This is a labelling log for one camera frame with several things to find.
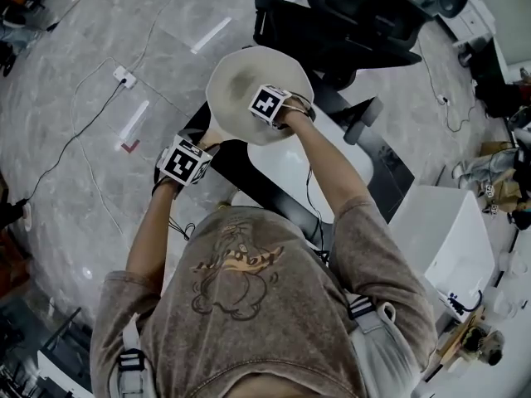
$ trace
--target strap buckle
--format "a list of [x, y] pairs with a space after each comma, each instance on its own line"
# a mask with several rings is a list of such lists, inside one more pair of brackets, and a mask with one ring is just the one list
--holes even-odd
[[120, 371], [143, 371], [145, 355], [139, 349], [123, 351], [118, 357]]
[[362, 317], [367, 313], [375, 311], [375, 309], [376, 307], [374, 307], [372, 301], [368, 297], [360, 296], [349, 304], [348, 316], [351, 320], [355, 320], [356, 318]]

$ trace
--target power strip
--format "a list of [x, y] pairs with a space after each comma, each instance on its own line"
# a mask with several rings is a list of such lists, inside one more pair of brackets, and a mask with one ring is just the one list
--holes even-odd
[[136, 84], [136, 77], [133, 76], [128, 70], [126, 70], [123, 66], [119, 66], [116, 68], [116, 70], [113, 72], [113, 77], [120, 82], [121, 80], [125, 80], [125, 87], [128, 89], [132, 89], [133, 86]]

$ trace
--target brown t-shirt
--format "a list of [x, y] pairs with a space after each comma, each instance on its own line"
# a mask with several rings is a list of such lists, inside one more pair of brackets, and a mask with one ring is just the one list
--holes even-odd
[[221, 209], [197, 226], [162, 297], [138, 275], [107, 276], [90, 350], [94, 395], [109, 396], [121, 332], [140, 313], [159, 396], [224, 396], [263, 373], [320, 395], [365, 397], [339, 287], [392, 303], [426, 368], [431, 306], [372, 200], [355, 198], [336, 217], [330, 270], [286, 219]]

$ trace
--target red tape mark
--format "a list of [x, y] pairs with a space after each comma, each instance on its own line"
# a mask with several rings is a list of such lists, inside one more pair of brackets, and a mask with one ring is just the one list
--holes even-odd
[[125, 152], [127, 153], [132, 153], [136, 147], [139, 145], [140, 143], [140, 140], [134, 140], [134, 143], [131, 145], [131, 147], [129, 147], [127, 144], [125, 143], [122, 143], [122, 148], [124, 148]]

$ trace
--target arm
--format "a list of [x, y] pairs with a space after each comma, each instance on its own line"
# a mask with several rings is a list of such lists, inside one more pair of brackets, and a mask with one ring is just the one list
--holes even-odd
[[335, 215], [354, 197], [370, 197], [363, 180], [347, 158], [297, 111], [285, 115], [284, 122], [299, 138], [315, 178]]
[[349, 292], [389, 302], [396, 325], [422, 367], [435, 349], [436, 332], [424, 288], [393, 243], [368, 189], [345, 156], [300, 112], [284, 122], [297, 134], [335, 214], [329, 268]]
[[164, 280], [169, 212], [177, 189], [176, 182], [167, 180], [155, 190], [125, 267], [126, 271], [149, 279], [159, 293]]

